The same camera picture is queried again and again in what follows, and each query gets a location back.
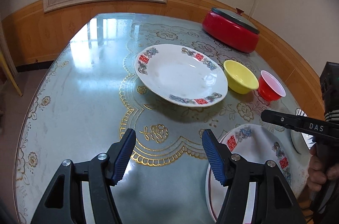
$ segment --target pot lid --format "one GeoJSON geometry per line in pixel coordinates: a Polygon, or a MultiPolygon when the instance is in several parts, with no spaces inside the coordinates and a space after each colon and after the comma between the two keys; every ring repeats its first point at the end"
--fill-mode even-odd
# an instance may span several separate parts
{"type": "Polygon", "coordinates": [[[252,33],[259,34],[260,31],[253,25],[252,22],[248,21],[246,18],[241,16],[241,14],[244,12],[237,8],[238,13],[231,12],[229,10],[220,9],[220,8],[212,8],[212,12],[215,12],[218,15],[221,15],[222,17],[227,18],[230,21],[233,21],[234,23],[243,26],[247,30],[251,31],[252,33]]]}

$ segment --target wooden wainscoting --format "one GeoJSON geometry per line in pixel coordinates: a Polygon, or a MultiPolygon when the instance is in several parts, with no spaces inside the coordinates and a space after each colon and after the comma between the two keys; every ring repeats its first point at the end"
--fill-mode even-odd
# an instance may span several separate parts
{"type": "MultiPolygon", "coordinates": [[[[99,13],[143,13],[202,22],[212,8],[232,7],[216,0],[167,0],[167,4],[145,1],[100,1],[43,12],[42,0],[3,20],[8,47],[16,66],[54,60],[84,24],[99,13]]],[[[250,18],[260,30],[256,51],[274,69],[301,108],[323,119],[319,77],[312,67],[281,37],[250,18]]]]}

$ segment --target pot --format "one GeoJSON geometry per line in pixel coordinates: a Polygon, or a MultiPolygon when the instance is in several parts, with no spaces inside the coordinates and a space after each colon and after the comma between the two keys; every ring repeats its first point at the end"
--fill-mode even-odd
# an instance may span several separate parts
{"type": "Polygon", "coordinates": [[[241,16],[244,12],[237,8],[237,13],[212,8],[206,15],[202,27],[217,40],[241,52],[251,53],[259,41],[259,30],[241,16]]]}

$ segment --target yellow bowl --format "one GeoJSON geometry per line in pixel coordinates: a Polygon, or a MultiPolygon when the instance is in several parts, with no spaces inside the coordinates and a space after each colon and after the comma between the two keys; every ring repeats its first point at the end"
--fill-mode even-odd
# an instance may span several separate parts
{"type": "Polygon", "coordinates": [[[239,94],[247,94],[259,88],[255,75],[247,67],[234,60],[224,62],[224,72],[227,77],[228,87],[239,94]]]}

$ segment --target ribbed blue rubber pad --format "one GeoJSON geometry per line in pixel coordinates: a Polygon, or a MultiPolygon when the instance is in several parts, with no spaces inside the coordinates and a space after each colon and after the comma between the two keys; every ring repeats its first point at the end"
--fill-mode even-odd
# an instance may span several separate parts
{"type": "Polygon", "coordinates": [[[222,186],[225,186],[227,179],[224,173],[224,162],[206,130],[202,134],[202,146],[204,147],[208,162],[210,163],[211,169],[213,170],[214,177],[220,182],[222,186]]]}
{"type": "Polygon", "coordinates": [[[135,139],[136,139],[135,132],[130,133],[123,147],[121,148],[121,151],[117,159],[115,160],[114,175],[112,177],[112,180],[115,183],[118,183],[118,181],[120,181],[124,176],[126,167],[129,162],[129,158],[131,157],[131,154],[135,146],[135,139]]]}

